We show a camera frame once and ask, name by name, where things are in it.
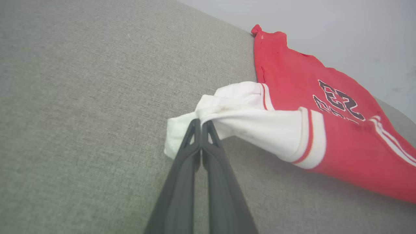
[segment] clothing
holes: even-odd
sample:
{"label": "clothing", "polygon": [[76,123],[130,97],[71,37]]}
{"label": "clothing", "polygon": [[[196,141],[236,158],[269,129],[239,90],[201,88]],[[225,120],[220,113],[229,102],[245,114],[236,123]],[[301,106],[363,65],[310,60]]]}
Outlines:
{"label": "clothing", "polygon": [[192,119],[213,120],[220,139],[236,135],[303,169],[416,203],[416,149],[371,94],[289,49],[286,34],[258,25],[252,33],[258,83],[222,87],[169,119],[165,153],[174,158]]}
{"label": "clothing", "polygon": [[274,109],[301,106],[323,114],[326,144],[315,132],[322,126],[312,121],[305,153],[292,163],[316,157],[315,149],[325,147],[311,171],[416,203],[416,150],[371,94],[346,74],[289,49],[286,34],[266,33],[259,25],[252,33],[258,82],[268,85]]}

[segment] white wall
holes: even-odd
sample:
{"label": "white wall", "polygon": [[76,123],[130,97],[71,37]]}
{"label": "white wall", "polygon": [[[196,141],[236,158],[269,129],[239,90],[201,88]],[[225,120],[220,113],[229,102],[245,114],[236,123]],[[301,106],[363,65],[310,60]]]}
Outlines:
{"label": "white wall", "polygon": [[416,122],[416,0],[179,0],[234,26],[287,34],[288,46],[354,78]]}

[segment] white trim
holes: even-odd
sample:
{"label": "white trim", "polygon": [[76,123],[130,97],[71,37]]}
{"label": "white trim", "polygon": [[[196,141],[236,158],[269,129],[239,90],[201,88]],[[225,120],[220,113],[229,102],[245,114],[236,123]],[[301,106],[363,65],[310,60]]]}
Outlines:
{"label": "white trim", "polygon": [[371,117],[372,119],[374,118],[374,119],[377,119],[377,121],[381,121],[381,117],[380,116],[378,116],[378,115],[375,115],[375,116],[373,116],[373,117]]}
{"label": "white trim", "polygon": [[380,117],[378,118],[373,117],[370,119],[370,121],[373,122],[375,125],[376,132],[381,136],[381,138],[387,143],[388,146],[390,146],[390,148],[399,157],[401,157],[406,162],[416,167],[416,160],[411,155],[409,155],[406,151],[404,151],[404,149],[400,146],[399,142],[397,141],[395,137],[393,137],[390,133],[388,133],[386,130],[383,129],[383,125],[380,122],[378,122],[377,119],[380,119]]}
{"label": "white trim", "polygon": [[319,165],[327,149],[324,116],[322,113],[310,110],[312,116],[313,139],[311,150],[306,158],[295,165],[303,169],[312,169]]}
{"label": "white trim", "polygon": [[300,143],[296,152],[289,156],[279,156],[279,158],[285,162],[295,162],[300,159],[306,151],[309,141],[309,117],[308,109],[305,107],[299,107],[299,111],[302,115],[302,128],[300,132]]}
{"label": "white trim", "polygon": [[267,110],[275,110],[275,108],[272,105],[272,99],[270,98],[270,92],[269,92],[269,87],[267,86],[267,84],[263,84],[263,83],[259,83],[263,86],[263,90],[264,93],[262,93],[264,95],[264,105],[266,106]]}
{"label": "white trim", "polygon": [[265,103],[264,103],[264,99],[265,99],[265,97],[264,97],[264,86],[261,84],[261,83],[257,83],[257,85],[260,87],[260,98],[261,98],[261,107],[263,108],[263,109],[266,109],[266,105],[265,105]]}

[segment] gray fabric surface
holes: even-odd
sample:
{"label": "gray fabric surface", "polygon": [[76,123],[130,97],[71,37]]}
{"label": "gray fabric surface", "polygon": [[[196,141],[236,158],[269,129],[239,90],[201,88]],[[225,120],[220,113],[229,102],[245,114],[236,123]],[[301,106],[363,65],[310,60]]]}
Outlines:
{"label": "gray fabric surface", "polygon": [[[172,163],[166,120],[256,80],[249,33],[174,0],[4,0],[0,22],[0,233],[141,233]],[[414,205],[224,145],[260,233],[416,232]]]}

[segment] red jersey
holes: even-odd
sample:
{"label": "red jersey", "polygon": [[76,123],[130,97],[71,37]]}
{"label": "red jersey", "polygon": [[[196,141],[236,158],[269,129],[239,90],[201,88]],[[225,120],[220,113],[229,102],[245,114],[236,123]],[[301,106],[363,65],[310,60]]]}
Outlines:
{"label": "red jersey", "polygon": [[[309,111],[308,143],[291,163],[416,203],[416,149],[395,131],[373,96],[314,56],[289,49],[286,34],[266,33],[259,25],[251,32],[257,79],[270,94],[265,108],[269,99],[275,110]],[[316,112],[323,121],[314,121]]]}

